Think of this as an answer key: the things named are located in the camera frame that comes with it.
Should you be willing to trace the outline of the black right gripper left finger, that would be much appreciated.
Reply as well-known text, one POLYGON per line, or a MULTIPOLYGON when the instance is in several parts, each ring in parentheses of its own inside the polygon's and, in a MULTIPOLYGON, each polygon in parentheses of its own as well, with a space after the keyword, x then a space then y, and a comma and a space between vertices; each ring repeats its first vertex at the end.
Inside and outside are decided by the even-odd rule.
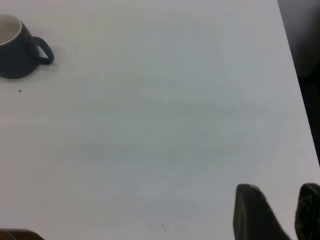
POLYGON ((263 192, 255 185, 238 184, 233 232, 236 240, 289 240, 263 192))

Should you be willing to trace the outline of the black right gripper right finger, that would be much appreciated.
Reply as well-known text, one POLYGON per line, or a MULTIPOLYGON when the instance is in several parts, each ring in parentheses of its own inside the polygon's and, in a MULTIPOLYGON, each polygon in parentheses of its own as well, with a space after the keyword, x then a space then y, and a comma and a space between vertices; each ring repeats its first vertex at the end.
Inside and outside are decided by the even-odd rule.
POLYGON ((320 186, 305 183, 301 186, 294 227, 299 240, 320 239, 320 186))

